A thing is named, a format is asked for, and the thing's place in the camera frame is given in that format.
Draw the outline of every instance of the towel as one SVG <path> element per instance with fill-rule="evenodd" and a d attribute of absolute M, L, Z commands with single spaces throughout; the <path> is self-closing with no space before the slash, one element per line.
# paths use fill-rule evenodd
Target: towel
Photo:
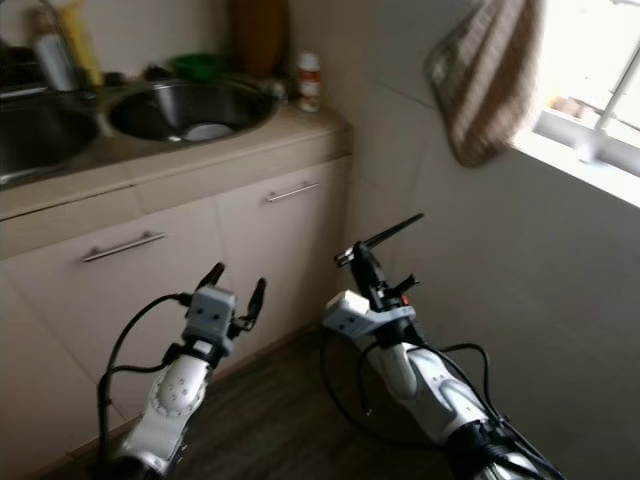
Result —
<path fill-rule="evenodd" d="M 432 52 L 427 73 L 458 162 L 476 167 L 532 126 L 545 0 L 486 0 Z"/>

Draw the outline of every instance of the kitchen cabinet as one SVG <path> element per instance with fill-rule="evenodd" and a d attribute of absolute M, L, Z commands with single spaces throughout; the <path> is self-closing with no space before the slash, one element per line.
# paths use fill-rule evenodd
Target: kitchen cabinet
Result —
<path fill-rule="evenodd" d="M 144 232 L 163 238 L 83 262 L 92 248 L 135 243 Z M 111 348 L 125 324 L 154 298 L 192 291 L 223 260 L 213 199 L 182 205 L 5 260 L 4 271 L 20 287 L 49 329 L 77 358 L 94 382 L 104 373 Z M 221 285 L 231 287 L 229 275 Z M 118 362 L 160 363 L 180 341 L 185 309 L 165 303 L 132 330 Z M 242 359 L 238 348 L 221 369 Z M 121 373 L 113 382 L 115 407 L 125 419 L 146 403 L 157 374 Z M 88 401 L 95 405 L 93 394 Z"/>
<path fill-rule="evenodd" d="M 319 322 L 335 295 L 347 165 L 344 157 L 216 198 L 236 292 L 246 301 L 259 276 L 268 282 L 256 327 L 240 339 L 247 351 Z"/>
<path fill-rule="evenodd" d="M 0 304 L 0 477 L 9 480 L 94 438 L 96 397 L 89 376 L 3 276 Z"/>

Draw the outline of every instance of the wooden floor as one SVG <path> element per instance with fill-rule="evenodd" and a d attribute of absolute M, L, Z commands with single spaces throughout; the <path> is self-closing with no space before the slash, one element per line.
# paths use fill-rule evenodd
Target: wooden floor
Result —
<path fill-rule="evenodd" d="M 331 403 L 319 369 L 319 333 L 307 333 L 212 384 L 187 437 L 178 480 L 449 480 L 439 452 L 382 445 L 354 430 Z M 374 407 L 360 413 L 355 390 L 358 352 L 335 337 L 328 347 L 331 378 L 354 415 L 391 438 L 425 441 L 367 366 Z M 43 479 L 83 480 L 92 459 Z"/>

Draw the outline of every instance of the cabinet handle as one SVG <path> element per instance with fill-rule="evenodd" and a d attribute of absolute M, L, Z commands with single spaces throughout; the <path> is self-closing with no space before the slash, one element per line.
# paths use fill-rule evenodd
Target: cabinet handle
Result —
<path fill-rule="evenodd" d="M 290 197 L 291 195 L 295 195 L 296 193 L 306 192 L 307 190 L 311 190 L 312 188 L 316 188 L 319 186 L 319 183 L 307 183 L 304 182 L 302 187 L 296 188 L 295 190 L 291 190 L 290 192 L 276 194 L 275 192 L 271 192 L 269 196 L 265 199 L 269 203 L 276 202 L 278 200 L 282 200 L 283 198 Z"/>
<path fill-rule="evenodd" d="M 93 262 L 94 260 L 98 260 L 103 257 L 108 257 L 109 255 L 113 255 L 114 253 L 123 252 L 125 250 L 129 250 L 130 248 L 139 247 L 140 245 L 144 245 L 145 243 L 155 242 L 156 240 L 160 240 L 164 238 L 165 235 L 162 232 L 153 233 L 146 231 L 142 234 L 142 236 L 136 240 L 132 240 L 127 243 L 123 243 L 122 245 L 116 245 L 115 247 L 106 248 L 104 250 L 99 247 L 93 247 L 89 254 L 86 257 L 82 258 L 83 262 Z"/>

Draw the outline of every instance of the stainless steel sink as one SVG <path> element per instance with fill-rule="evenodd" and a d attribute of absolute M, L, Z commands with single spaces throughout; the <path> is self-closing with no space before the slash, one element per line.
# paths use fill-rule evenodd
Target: stainless steel sink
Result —
<path fill-rule="evenodd" d="M 62 167 L 98 133 L 92 117 L 55 103 L 0 111 L 0 185 Z"/>
<path fill-rule="evenodd" d="M 226 138 L 257 127 L 274 110 L 271 99 L 235 82 L 149 86 L 117 102 L 113 127 L 127 135 L 162 142 Z"/>

